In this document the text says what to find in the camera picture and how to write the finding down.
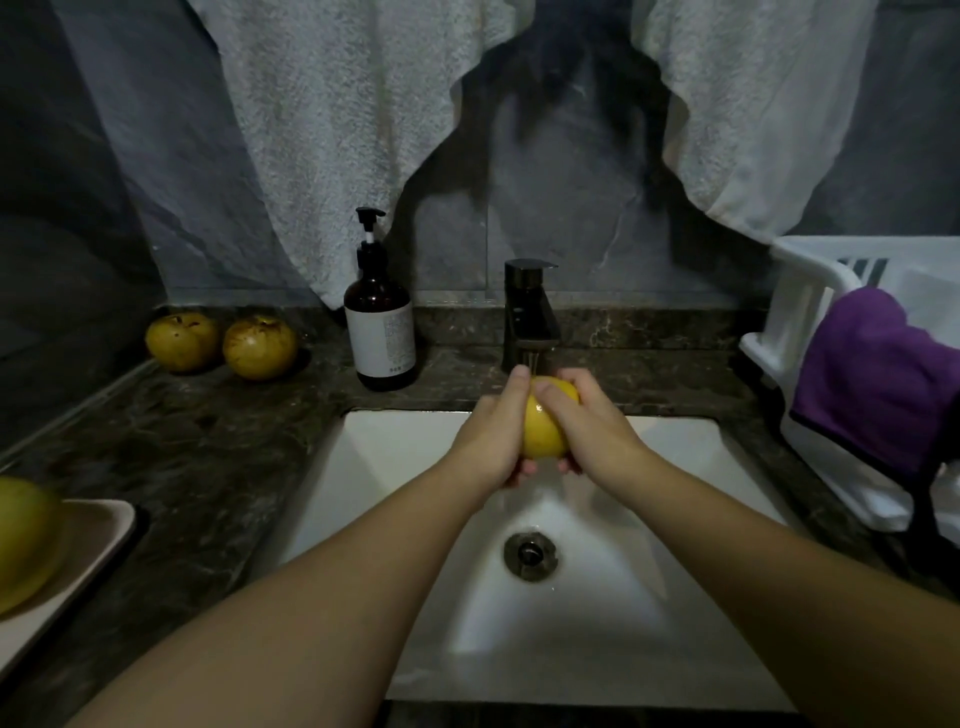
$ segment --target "hand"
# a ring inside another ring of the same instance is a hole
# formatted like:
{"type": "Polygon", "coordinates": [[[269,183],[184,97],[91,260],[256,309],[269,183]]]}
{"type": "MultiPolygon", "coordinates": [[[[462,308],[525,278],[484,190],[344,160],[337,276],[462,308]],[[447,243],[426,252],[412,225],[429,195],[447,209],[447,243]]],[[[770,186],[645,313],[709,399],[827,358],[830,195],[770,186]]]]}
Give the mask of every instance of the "hand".
{"type": "Polygon", "coordinates": [[[532,460],[520,458],[529,395],[530,370],[517,365],[499,397],[480,398],[444,457],[463,476],[476,475],[487,496],[504,485],[519,485],[537,471],[532,460]]]}
{"type": "Polygon", "coordinates": [[[560,471],[583,471],[616,497],[636,478],[638,468],[658,456],[637,437],[590,372],[561,369],[557,377],[577,388],[580,404],[549,382],[537,382],[534,396],[563,428],[570,444],[573,458],[562,459],[560,471]]]}

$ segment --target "person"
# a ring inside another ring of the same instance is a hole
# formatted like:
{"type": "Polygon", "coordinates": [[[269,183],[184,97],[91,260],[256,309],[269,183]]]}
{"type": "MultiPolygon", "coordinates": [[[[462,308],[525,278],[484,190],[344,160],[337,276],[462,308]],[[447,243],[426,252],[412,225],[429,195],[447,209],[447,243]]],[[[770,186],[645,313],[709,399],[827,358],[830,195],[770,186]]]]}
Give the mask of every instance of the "person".
{"type": "MultiPolygon", "coordinates": [[[[960,725],[960,607],[809,541],[666,462],[586,370],[537,382],[581,470],[630,508],[816,724],[960,725]]],[[[484,397],[449,452],[362,517],[141,657],[72,728],[369,726],[470,516],[519,458],[530,373],[484,397]]]]}

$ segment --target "person's right arm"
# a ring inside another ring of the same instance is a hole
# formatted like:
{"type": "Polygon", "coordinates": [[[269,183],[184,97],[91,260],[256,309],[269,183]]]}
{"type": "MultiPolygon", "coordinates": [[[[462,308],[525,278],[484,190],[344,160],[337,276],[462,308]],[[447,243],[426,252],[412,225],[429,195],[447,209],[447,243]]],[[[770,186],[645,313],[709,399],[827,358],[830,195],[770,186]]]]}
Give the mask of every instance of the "person's right arm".
{"type": "MultiPolygon", "coordinates": [[[[960,607],[803,538],[647,448],[586,370],[538,382],[576,465],[634,511],[818,725],[960,725],[960,607]]],[[[570,467],[562,463],[562,470],[570,467]]]]}

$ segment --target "dark marble countertop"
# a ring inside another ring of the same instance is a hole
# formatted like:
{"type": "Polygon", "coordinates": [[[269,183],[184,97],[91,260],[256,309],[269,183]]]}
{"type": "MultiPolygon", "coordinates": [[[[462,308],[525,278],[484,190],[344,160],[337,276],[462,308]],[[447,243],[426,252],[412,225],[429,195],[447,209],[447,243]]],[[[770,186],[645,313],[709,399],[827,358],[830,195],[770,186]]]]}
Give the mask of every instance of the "dark marble countertop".
{"type": "MultiPolygon", "coordinates": [[[[111,678],[242,584],[245,569],[327,427],[350,409],[464,410],[504,382],[500,349],[432,346],[399,392],[364,389],[342,332],[281,381],[250,384],[226,367],[170,376],[153,365],[35,437],[0,471],[66,497],[121,498],[138,510],[132,541],[9,678],[0,725],[61,726],[111,678]]],[[[592,369],[628,414],[707,417],[753,457],[823,543],[938,593],[898,566],[772,434],[731,351],[570,349],[553,360],[592,369]]]]}

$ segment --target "faucet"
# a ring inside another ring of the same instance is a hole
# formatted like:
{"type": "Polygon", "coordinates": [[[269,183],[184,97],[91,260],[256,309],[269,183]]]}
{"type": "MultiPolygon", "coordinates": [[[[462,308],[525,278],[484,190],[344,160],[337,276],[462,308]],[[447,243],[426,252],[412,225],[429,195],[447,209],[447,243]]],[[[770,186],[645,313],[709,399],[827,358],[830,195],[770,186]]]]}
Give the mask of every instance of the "faucet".
{"type": "Polygon", "coordinates": [[[560,326],[543,290],[543,269],[556,267],[534,258],[504,263],[504,372],[526,364],[536,374],[540,354],[560,346],[560,326]]]}

